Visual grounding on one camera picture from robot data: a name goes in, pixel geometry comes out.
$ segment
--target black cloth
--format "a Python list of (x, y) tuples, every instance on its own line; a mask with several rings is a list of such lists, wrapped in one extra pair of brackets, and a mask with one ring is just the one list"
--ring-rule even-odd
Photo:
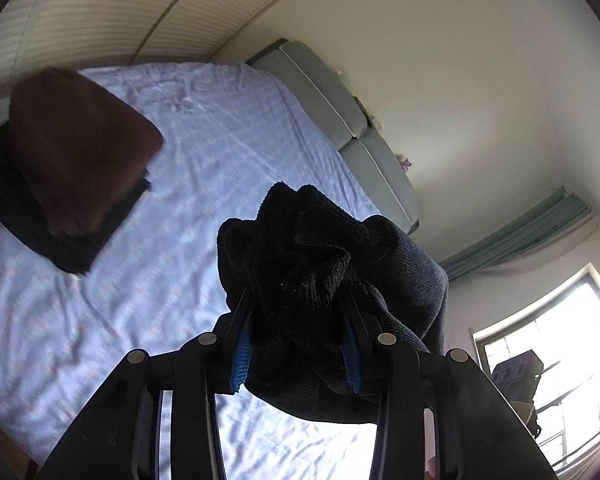
[(0, 222), (27, 247), (65, 272), (84, 274), (91, 269), (100, 250), (147, 189), (149, 182), (142, 178), (113, 206), (98, 232), (80, 237), (53, 236), (42, 207), (11, 158), (6, 124), (0, 127)]
[(448, 281), (390, 220), (357, 221), (313, 186), (275, 184), (256, 220), (218, 233), (218, 271), (234, 310), (253, 294), (247, 389), (306, 420), (375, 422), (375, 400), (357, 397), (340, 353), (338, 290), (421, 351), (442, 353)]

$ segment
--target wrinkled bed sheet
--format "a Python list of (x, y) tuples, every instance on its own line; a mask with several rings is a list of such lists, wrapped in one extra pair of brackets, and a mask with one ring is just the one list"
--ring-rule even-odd
[[(76, 277), (0, 224), (0, 426), (42, 463), (133, 348), (168, 352), (227, 311), (216, 234), (255, 218), (278, 181), (313, 184), (358, 219), (378, 213), (324, 134), (276, 78), (246, 65), (148, 64), (84, 74), (158, 126), (145, 194), (93, 270)], [(8, 101), (0, 101), (0, 123)], [(368, 478), (376, 427), (295, 419), (244, 387), (218, 397), (230, 479)], [(160, 475), (169, 470), (165, 395)]]

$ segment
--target curtain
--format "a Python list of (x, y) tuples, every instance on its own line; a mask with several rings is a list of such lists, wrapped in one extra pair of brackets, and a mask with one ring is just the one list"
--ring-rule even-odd
[(547, 243), (592, 213), (591, 206), (564, 187), (513, 222), (440, 262), (449, 281), (509, 260)]

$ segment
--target black towel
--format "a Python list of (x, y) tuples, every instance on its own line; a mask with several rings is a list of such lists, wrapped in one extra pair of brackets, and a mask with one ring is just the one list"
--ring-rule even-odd
[(448, 281), (442, 268), (390, 220), (353, 219), (313, 186), (275, 184), (256, 220), (229, 219), (218, 233), (218, 271), (234, 310), (253, 293), (247, 389), (293, 416), (375, 422), (375, 400), (357, 397), (340, 353), (337, 291), (383, 330), (442, 353)]

